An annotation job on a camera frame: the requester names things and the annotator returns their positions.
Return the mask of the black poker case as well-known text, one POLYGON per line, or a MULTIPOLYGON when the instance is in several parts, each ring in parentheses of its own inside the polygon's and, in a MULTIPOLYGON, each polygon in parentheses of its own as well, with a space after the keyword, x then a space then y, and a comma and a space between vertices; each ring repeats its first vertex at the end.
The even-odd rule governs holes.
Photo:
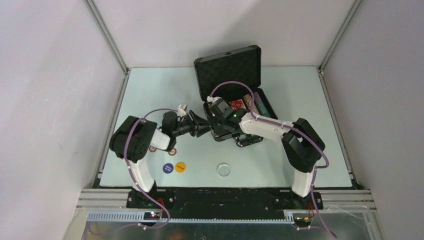
POLYGON ((268 98, 260 88, 261 54, 262 50, 258 45, 250 45, 195 59, 193 64, 200 98, 205 101, 207 96, 213 95, 230 103, 243 100, 244 95, 250 94, 255 101, 254 92, 258 92, 270 118, 277 119, 268 98))

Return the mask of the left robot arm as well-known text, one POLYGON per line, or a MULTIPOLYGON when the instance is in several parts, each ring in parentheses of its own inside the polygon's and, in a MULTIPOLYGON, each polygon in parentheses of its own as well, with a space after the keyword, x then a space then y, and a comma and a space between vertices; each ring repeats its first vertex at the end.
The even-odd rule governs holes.
POLYGON ((158 194, 151 190, 155 180, 144 159, 147 153, 160 150, 174 156, 177 137, 189 134, 199 138, 210 131, 209 122, 191 110, 188 113, 166 111, 161 126, 130 115, 112 135, 109 149, 125 161, 133 188, 141 192, 138 201, 145 208, 153 208, 158 202, 158 194))

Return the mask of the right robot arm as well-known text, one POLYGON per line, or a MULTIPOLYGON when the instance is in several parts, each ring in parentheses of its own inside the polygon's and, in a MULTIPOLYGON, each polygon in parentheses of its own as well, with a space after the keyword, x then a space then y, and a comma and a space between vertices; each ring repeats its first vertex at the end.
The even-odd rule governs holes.
POLYGON ((315 181, 317 162, 328 158, 324 154, 324 142, 307 120, 299 118, 286 122, 261 116, 246 108, 234 110, 221 97, 207 97, 206 105, 214 133, 224 131, 234 137, 255 135, 282 144, 294 172, 291 204, 297 209, 310 204, 309 193, 315 181))

